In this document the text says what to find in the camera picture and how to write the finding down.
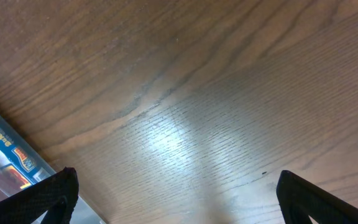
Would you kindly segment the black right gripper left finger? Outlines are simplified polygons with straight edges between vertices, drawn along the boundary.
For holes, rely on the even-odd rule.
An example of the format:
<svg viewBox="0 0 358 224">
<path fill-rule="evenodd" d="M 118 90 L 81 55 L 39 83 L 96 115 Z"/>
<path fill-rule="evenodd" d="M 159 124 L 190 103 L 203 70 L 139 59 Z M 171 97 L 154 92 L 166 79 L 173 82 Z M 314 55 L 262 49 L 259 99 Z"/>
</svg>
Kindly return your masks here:
<svg viewBox="0 0 358 224">
<path fill-rule="evenodd" d="M 78 201 L 76 170 L 66 167 L 43 181 L 0 201 L 0 224 L 42 223 L 69 224 Z"/>
</svg>

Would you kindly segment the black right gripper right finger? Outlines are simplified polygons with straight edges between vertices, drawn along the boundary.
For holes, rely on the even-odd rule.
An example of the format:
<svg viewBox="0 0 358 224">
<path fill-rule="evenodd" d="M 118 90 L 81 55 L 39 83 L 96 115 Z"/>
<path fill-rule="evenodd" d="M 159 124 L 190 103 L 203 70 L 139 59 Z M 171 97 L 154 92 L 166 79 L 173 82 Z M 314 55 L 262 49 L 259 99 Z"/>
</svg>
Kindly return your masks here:
<svg viewBox="0 0 358 224">
<path fill-rule="evenodd" d="M 358 223 L 358 208 L 289 170 L 281 171 L 276 194 L 286 224 Z"/>
</svg>

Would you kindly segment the blue Kool Fever box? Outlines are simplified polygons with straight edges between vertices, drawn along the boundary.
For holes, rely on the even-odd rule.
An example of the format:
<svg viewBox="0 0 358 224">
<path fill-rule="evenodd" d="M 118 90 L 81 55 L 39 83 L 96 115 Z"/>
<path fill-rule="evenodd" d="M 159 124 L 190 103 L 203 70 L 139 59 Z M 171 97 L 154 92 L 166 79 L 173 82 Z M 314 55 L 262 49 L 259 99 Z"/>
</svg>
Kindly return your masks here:
<svg viewBox="0 0 358 224">
<path fill-rule="evenodd" d="M 25 149 L 0 128 L 0 171 L 23 190 L 51 176 Z"/>
</svg>

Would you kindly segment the clear plastic container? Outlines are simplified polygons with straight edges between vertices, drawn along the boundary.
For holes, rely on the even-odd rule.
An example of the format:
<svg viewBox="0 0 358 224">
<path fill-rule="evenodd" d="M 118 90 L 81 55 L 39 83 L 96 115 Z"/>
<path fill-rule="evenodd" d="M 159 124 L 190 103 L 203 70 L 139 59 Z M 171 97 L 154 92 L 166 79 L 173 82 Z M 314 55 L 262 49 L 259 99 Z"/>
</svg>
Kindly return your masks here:
<svg viewBox="0 0 358 224">
<path fill-rule="evenodd" d="M 8 123 L 1 116 L 0 116 L 0 128 L 16 144 L 20 145 L 20 147 L 25 149 L 31 156 L 34 156 L 39 161 L 39 164 L 42 165 L 51 174 L 51 176 L 57 173 L 24 141 L 22 137 L 18 135 L 17 132 L 15 132 L 8 125 Z M 5 175 L 3 175 L 2 172 L 0 171 L 0 201 L 7 199 L 23 190 L 16 187 L 16 184 L 12 180 L 7 178 Z M 46 224 L 41 222 L 43 218 L 44 216 L 41 215 L 33 223 Z M 76 203 L 76 206 L 74 208 L 69 223 L 101 224 L 103 223 L 103 219 L 78 194 L 78 201 Z"/>
</svg>

